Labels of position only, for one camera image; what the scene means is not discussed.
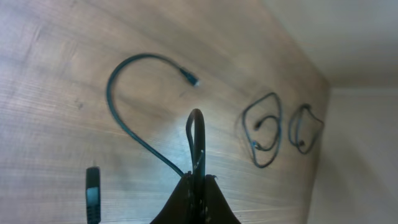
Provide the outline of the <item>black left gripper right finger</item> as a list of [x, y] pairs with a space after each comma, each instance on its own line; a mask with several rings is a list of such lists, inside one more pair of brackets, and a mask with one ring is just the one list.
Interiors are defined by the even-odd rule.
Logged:
[[205, 223], [207, 224], [240, 224], [224, 195], [215, 175], [205, 176]]

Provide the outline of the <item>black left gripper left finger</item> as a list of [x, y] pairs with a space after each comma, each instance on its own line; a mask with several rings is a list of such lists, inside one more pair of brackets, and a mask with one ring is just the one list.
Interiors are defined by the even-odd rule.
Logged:
[[179, 180], [171, 196], [151, 224], [186, 224], [190, 222], [192, 206], [192, 173]]

